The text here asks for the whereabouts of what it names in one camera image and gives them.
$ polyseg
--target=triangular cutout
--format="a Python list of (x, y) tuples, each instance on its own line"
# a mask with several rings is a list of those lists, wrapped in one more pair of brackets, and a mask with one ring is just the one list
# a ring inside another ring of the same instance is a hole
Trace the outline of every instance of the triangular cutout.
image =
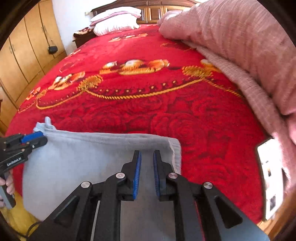
[(230, 229), (242, 223), (242, 217), (225, 203), (219, 196), (215, 198), (225, 228)]
[(72, 224), (72, 220), (79, 203), (80, 197), (74, 196), (65, 207), (55, 217), (54, 222), (68, 228)]

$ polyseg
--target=wooden headboard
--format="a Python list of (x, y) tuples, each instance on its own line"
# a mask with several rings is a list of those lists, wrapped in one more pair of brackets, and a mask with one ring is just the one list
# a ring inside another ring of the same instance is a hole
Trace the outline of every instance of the wooden headboard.
[(156, 23), (163, 14), (170, 10), (184, 10), (199, 2), (194, 0), (117, 0), (113, 3), (94, 8), (93, 15), (116, 7), (136, 7), (142, 10), (137, 23)]

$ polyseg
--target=silver bolt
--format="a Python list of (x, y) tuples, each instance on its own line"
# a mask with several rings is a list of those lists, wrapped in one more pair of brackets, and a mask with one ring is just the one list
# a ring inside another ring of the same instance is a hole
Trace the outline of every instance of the silver bolt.
[(116, 174), (116, 177), (117, 177), (118, 179), (122, 179), (122, 178), (125, 177), (125, 174), (124, 174), (123, 172), (119, 172), (119, 173)]
[(211, 189), (211, 188), (213, 187), (213, 184), (210, 183), (210, 182), (205, 182), (205, 183), (204, 183), (204, 187), (205, 187), (206, 189)]
[(88, 188), (91, 184), (89, 182), (83, 182), (81, 183), (81, 187)]
[(171, 179), (176, 179), (178, 177), (178, 174), (177, 173), (174, 173), (174, 172), (171, 172), (169, 175), (168, 175), (169, 178)]

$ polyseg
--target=logo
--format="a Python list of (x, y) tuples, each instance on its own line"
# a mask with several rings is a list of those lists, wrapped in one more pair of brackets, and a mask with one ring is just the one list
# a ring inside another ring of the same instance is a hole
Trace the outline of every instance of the logo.
[(18, 159), (14, 160), (14, 161), (12, 161), (12, 162), (10, 162), (10, 163), (7, 163), (7, 166), (9, 167), (10, 165), (12, 165), (12, 164), (14, 164), (14, 163), (20, 161), (21, 159), (22, 159), (22, 158), (19, 157)]

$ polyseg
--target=pink comforter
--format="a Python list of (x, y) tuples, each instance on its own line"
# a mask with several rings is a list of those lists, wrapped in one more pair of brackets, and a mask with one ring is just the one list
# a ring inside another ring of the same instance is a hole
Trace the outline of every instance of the pink comforter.
[(207, 47), (196, 46), (240, 87), (279, 140), (286, 190), (295, 185), (296, 48), (276, 19), (257, 0), (210, 0), (187, 12), (166, 13), (158, 24), (165, 38)]

